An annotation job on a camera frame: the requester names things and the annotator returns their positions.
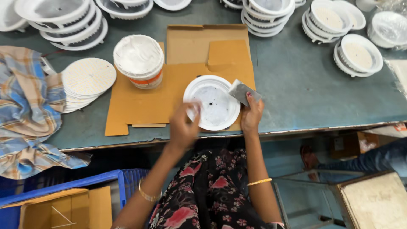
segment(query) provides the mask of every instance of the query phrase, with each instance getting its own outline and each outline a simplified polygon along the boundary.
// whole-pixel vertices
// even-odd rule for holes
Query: bracelet
[[[272,181],[272,180],[273,179],[271,179],[271,178],[262,179],[262,180],[259,180],[259,181],[254,181],[254,182],[248,183],[247,186],[257,185],[257,184],[261,184],[261,183],[264,183],[264,182],[267,182],[267,181]]]
[[[142,183],[143,180],[144,180],[144,179],[141,178],[140,181],[138,182],[138,190],[139,190],[141,196],[144,197],[144,199],[146,199],[146,200],[149,201],[149,202],[157,202],[157,201],[161,198],[161,196],[162,196],[162,189],[161,189],[161,193],[160,193],[159,196],[149,196],[149,195],[145,194],[145,193],[141,190],[141,183]]]

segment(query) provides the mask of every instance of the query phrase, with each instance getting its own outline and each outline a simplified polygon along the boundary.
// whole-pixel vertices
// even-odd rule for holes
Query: person's leg
[[[407,138],[399,139],[377,149],[370,150],[357,158],[338,163],[319,164],[319,161],[311,149],[301,149],[301,156],[305,167],[325,170],[348,170],[363,172],[378,172],[395,170],[399,176],[407,177]],[[343,181],[349,176],[322,174],[323,180]]]
[[[369,150],[357,158],[332,164],[319,164],[318,169],[378,172],[394,170],[407,176],[407,138],[399,139],[379,148]]]

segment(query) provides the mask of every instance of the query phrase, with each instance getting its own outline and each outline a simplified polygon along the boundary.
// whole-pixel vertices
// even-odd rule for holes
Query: orange label
[[[162,69],[160,70],[158,75],[156,75],[156,76],[154,76],[154,78],[151,78],[151,79],[148,79],[148,80],[136,80],[136,79],[132,79],[130,77],[129,77],[129,79],[130,79],[130,81],[132,81],[132,82],[134,82],[136,84],[149,84],[149,83],[152,83],[155,80],[157,80],[160,77],[161,73],[162,73]]]
[[[406,125],[404,123],[400,123],[397,125],[394,125],[394,128],[400,132],[400,131],[407,131]]]

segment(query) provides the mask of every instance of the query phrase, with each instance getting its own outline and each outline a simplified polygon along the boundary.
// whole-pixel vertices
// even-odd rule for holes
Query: green-gray table surface
[[[265,103],[260,133],[366,125],[407,120],[407,101],[397,89],[397,78],[386,64],[367,78],[351,78],[333,61],[335,42],[317,45],[305,35],[302,14],[311,1],[295,10],[282,32],[261,38],[249,34],[257,91]],[[157,5],[140,20],[111,19],[104,13],[109,31],[104,43],[86,51],[53,54],[48,60],[57,72],[85,57],[97,57],[113,63],[113,48],[130,34],[144,34],[166,41],[168,24],[235,24],[241,23],[240,11],[225,8],[215,0],[192,0],[177,12]],[[353,31],[366,36],[366,28]],[[0,45],[27,47],[41,53],[58,48],[29,27],[26,33],[0,33]],[[407,53],[380,49],[384,58],[406,58]],[[105,124],[111,90],[82,111],[62,114],[62,127],[46,143],[61,150],[92,148],[168,139],[166,128],[133,128],[129,135],[107,137]],[[201,133],[201,136],[226,136],[238,131]]]

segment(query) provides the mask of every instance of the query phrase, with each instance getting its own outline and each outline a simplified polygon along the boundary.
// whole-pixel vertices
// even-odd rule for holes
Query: hand
[[[250,107],[245,106],[243,109],[241,128],[244,135],[258,135],[258,124],[263,115],[264,103],[261,99],[256,102],[256,99],[250,92],[246,93],[246,98],[249,101]]]
[[[186,123],[186,111],[187,109],[196,108],[196,115],[193,123]],[[201,106],[199,103],[183,103],[174,112],[173,116],[170,118],[170,142],[168,147],[171,149],[172,153],[184,155],[185,150],[188,146],[192,145],[195,141],[196,136],[199,132],[199,120],[201,118]]]

